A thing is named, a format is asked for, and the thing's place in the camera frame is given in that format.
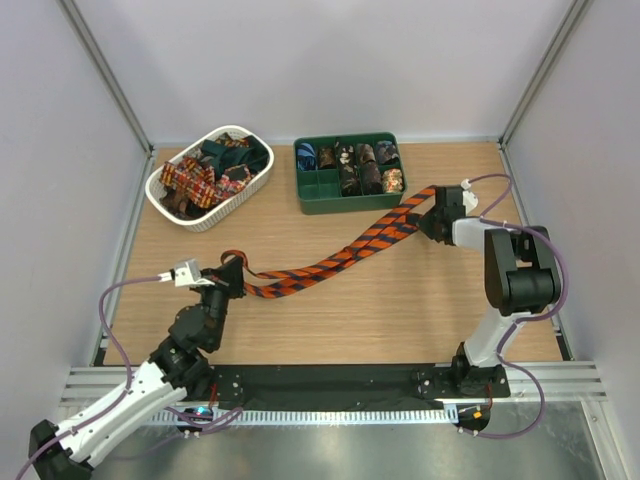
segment green bin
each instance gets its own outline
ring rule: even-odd
[[[402,167],[402,159],[399,159],[396,163],[378,166],[380,173],[384,173],[392,168],[399,168],[402,171],[404,187],[400,193],[343,197],[340,194],[340,179],[337,168],[308,172],[298,170],[296,154],[300,144],[311,144],[317,154],[320,147],[334,147],[338,140],[342,143],[353,144],[354,148],[358,143],[368,143],[375,148],[376,144],[382,140],[388,140],[396,146],[398,145],[396,137],[389,132],[298,138],[293,144],[294,161],[292,167],[296,170],[296,188],[302,212],[307,215],[316,215],[320,213],[342,213],[359,210],[390,210],[398,206],[402,201],[402,195],[404,195],[407,189],[407,177]],[[357,169],[358,175],[360,175],[359,167],[357,167]]]

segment white laundry basket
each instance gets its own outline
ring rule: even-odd
[[[262,187],[269,178],[269,173],[271,172],[271,168],[273,167],[273,150],[271,147],[267,145],[261,138],[257,137],[249,130],[238,127],[236,125],[226,125],[224,127],[216,128],[213,132],[208,133],[204,137],[202,137],[197,142],[193,143],[189,147],[185,148],[178,155],[173,157],[169,162],[173,164],[178,164],[182,160],[182,157],[189,153],[192,150],[195,150],[200,146],[202,142],[205,140],[215,140],[223,133],[229,134],[229,136],[233,139],[236,138],[244,138],[250,135],[253,135],[269,152],[269,161],[267,162],[267,166],[259,172],[249,184],[237,195],[234,195],[231,198],[226,199],[220,205],[215,207],[206,215],[196,219],[196,220],[181,220],[176,218],[170,212],[168,212],[160,203],[160,199],[166,195],[166,190],[164,185],[160,183],[160,174],[162,173],[162,167],[158,168],[155,172],[151,174],[149,179],[147,180],[147,184],[145,186],[145,192],[147,194],[147,198],[151,202],[151,204],[158,209],[160,213],[162,213],[165,217],[171,220],[176,225],[180,225],[187,230],[192,232],[204,232],[205,230],[210,229],[224,217],[229,215],[234,209],[236,209],[242,202],[244,202],[251,195],[256,193],[260,187]]]

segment white wall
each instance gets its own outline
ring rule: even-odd
[[[497,137],[570,0],[78,0],[153,142]]]
[[[12,479],[95,345],[144,154],[56,2],[0,3],[0,65],[0,478]]]
[[[509,148],[533,221],[571,266],[571,346],[596,361],[638,471],[639,19],[637,1],[594,2]]]

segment wooden table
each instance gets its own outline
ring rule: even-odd
[[[160,150],[158,164],[179,152]],[[255,271],[313,264],[353,241],[385,212],[306,216],[296,198],[293,152],[275,147],[276,162],[266,186],[205,233],[175,226],[146,202],[127,278],[165,272],[195,257],[201,268],[219,265],[220,253],[243,250]],[[495,144],[401,145],[408,195],[436,184],[455,184],[503,172]],[[474,185],[480,207],[505,184]],[[425,202],[417,211],[432,204]],[[518,221],[512,198],[492,214]],[[167,336],[175,314],[197,295],[171,283],[125,287],[114,332],[135,363],[144,361]],[[331,280],[295,295],[233,300],[222,347],[212,363],[420,363],[449,361],[486,310],[483,258],[416,233]],[[560,360],[550,322],[527,325],[507,358]],[[109,347],[105,364],[121,364]]]

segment purple cable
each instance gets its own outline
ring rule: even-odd
[[[469,180],[469,183],[474,183],[477,182],[479,180],[484,180],[486,178],[496,178],[496,177],[500,177],[500,178],[506,178],[509,180],[509,184],[507,186],[507,188],[505,189],[504,192],[502,192],[502,194],[491,204],[489,205],[487,208],[485,208],[482,213],[480,213],[480,221],[484,224],[487,225],[492,225],[495,227],[500,227],[500,228],[510,228],[510,229],[514,229],[514,230],[520,230],[522,232],[526,232],[530,235],[533,235],[534,237],[538,238],[539,240],[542,241],[542,243],[545,244],[545,246],[551,250],[551,252],[553,253],[556,261],[558,262],[558,265],[560,266],[560,272],[561,272],[561,276],[562,276],[562,289],[560,292],[560,298],[558,298],[558,301],[556,302],[555,306],[549,310],[547,313],[543,313],[540,315],[535,315],[535,316],[531,316],[531,317],[522,317],[517,319],[508,329],[507,331],[504,333],[504,335],[502,336],[502,338],[500,339],[500,341],[498,342],[498,346],[496,348],[496,354],[498,356],[498,360],[500,360],[500,363],[502,363],[503,365],[510,367],[510,368],[514,368],[522,373],[524,373],[526,376],[528,376],[531,381],[533,382],[533,384],[536,386],[536,389],[538,390],[538,393],[540,395],[540,410],[538,411],[538,415],[536,416],[536,418],[533,420],[533,422],[531,422],[531,424],[525,428],[523,428],[522,430],[519,430],[517,432],[513,432],[513,433],[483,433],[483,432],[474,432],[472,430],[469,430],[468,428],[462,428],[462,431],[465,433],[468,433],[470,435],[474,435],[474,436],[478,436],[481,438],[488,438],[488,439],[492,439],[492,440],[509,440],[512,438],[516,438],[516,437],[520,437],[521,435],[524,435],[528,432],[530,432],[531,430],[533,430],[534,428],[536,428],[540,422],[542,421],[544,414],[547,410],[547,402],[544,396],[544,391],[542,389],[542,385],[540,385],[540,382],[538,381],[538,379],[535,377],[535,375],[533,375],[533,373],[531,373],[529,370],[527,370],[524,367],[521,367],[520,365],[516,365],[515,363],[509,362],[507,360],[504,359],[504,357],[502,356],[502,350],[504,349],[504,346],[506,345],[507,341],[509,340],[509,338],[511,337],[511,335],[513,335],[513,333],[516,331],[516,329],[518,328],[518,325],[525,323],[525,322],[539,322],[541,320],[547,320],[551,317],[553,317],[556,313],[558,313],[558,311],[564,306],[566,300],[567,300],[567,294],[569,292],[569,271],[567,268],[567,264],[564,260],[564,257],[562,256],[562,254],[560,253],[560,251],[555,247],[555,245],[553,245],[551,243],[551,241],[545,237],[544,235],[542,235],[540,232],[533,230],[531,228],[527,228],[524,227],[522,225],[515,225],[515,224],[511,224],[511,223],[506,223],[506,222],[496,222],[493,220],[487,220],[484,218],[484,215],[486,215],[487,213],[489,213],[491,210],[493,210],[496,205],[498,205],[502,200],[504,200],[507,195],[509,194],[509,192],[511,191],[511,185],[512,185],[512,179],[509,175],[506,175],[504,173],[493,173],[493,174],[489,174],[489,175],[482,175],[480,177],[476,177],[474,179]]]
[[[145,282],[158,282],[158,281],[160,281],[160,276],[146,277],[146,278],[133,278],[131,280],[124,280],[122,282],[114,283],[109,288],[107,288],[104,291],[104,293],[100,296],[100,300],[98,302],[98,314],[100,316],[100,323],[102,324],[102,328],[104,329],[104,331],[107,333],[107,336],[113,342],[113,345],[116,347],[116,350],[118,350],[118,353],[120,353],[120,356],[122,357],[122,361],[124,362],[125,368],[127,370],[126,387],[122,391],[122,393],[118,396],[118,398],[116,398],[113,401],[113,403],[111,405],[109,405],[108,407],[106,407],[103,411],[101,411],[100,413],[94,415],[91,418],[88,418],[87,420],[85,420],[82,423],[78,424],[77,426],[75,426],[71,430],[67,430],[66,432],[62,432],[60,435],[52,438],[47,443],[42,445],[42,447],[40,447],[33,455],[31,455],[31,457],[29,457],[29,460],[27,461],[27,463],[25,463],[22,466],[22,468],[18,472],[18,475],[16,476],[15,480],[21,480],[22,477],[24,477],[25,473],[27,473],[27,470],[29,470],[29,467],[35,463],[35,461],[38,459],[38,457],[40,457],[40,455],[42,455],[44,452],[49,450],[53,445],[58,443],[60,440],[63,440],[65,438],[67,438],[69,435],[72,435],[72,434],[75,435],[75,433],[77,433],[77,431],[80,430],[81,428],[84,428],[87,425],[92,424],[96,420],[101,419],[102,417],[107,415],[109,412],[111,412],[114,408],[116,408],[120,404],[120,402],[122,402],[122,400],[124,400],[124,398],[127,396],[127,392],[129,390],[129,388],[131,387],[131,382],[133,380],[133,375],[132,375],[133,371],[131,369],[131,362],[129,361],[129,357],[127,356],[126,352],[124,351],[124,348],[122,348],[122,345],[120,345],[120,342],[118,342],[116,337],[113,335],[113,333],[111,332],[111,328],[109,327],[109,324],[107,323],[107,319],[106,319],[105,314],[104,314],[104,300],[107,297],[107,295],[109,295],[112,291],[114,291],[116,288],[120,288],[120,287],[122,287],[124,285],[131,285],[131,284],[134,284],[134,283],[145,283]]]
[[[167,410],[167,411],[169,411],[171,413],[174,413],[180,419],[182,419],[182,417],[185,417],[185,418],[189,419],[189,415],[185,415],[185,414],[183,414],[181,412],[178,412],[177,410],[175,410],[173,408],[168,407],[168,408],[165,408],[165,410]],[[209,435],[211,433],[217,433],[217,432],[227,428],[229,425],[231,425],[231,423],[235,422],[237,420],[237,418],[241,414],[242,414],[242,408],[236,407],[233,410],[230,410],[227,413],[225,413],[224,415],[221,415],[217,419],[213,420],[211,423],[204,424],[204,425],[208,425],[206,427],[203,427],[203,424],[197,424],[197,423],[196,423],[196,426],[203,428],[202,432],[200,432],[202,435]],[[221,425],[217,425],[218,422],[220,422],[221,420],[225,420],[225,419],[226,419],[225,422],[223,422]],[[171,435],[170,437],[167,437],[164,440],[158,442],[156,445],[151,447],[146,452],[140,453],[138,455],[133,455],[132,457],[112,456],[111,459],[112,460],[117,460],[117,461],[122,461],[122,462],[129,462],[129,461],[132,461],[132,460],[139,460],[141,458],[145,458],[145,457],[148,457],[149,455],[152,455],[153,453],[158,451],[160,448],[164,447],[165,445],[168,445],[169,443],[171,443],[174,440],[177,440],[179,438],[184,438],[184,435],[182,433],[176,433],[175,435]]]

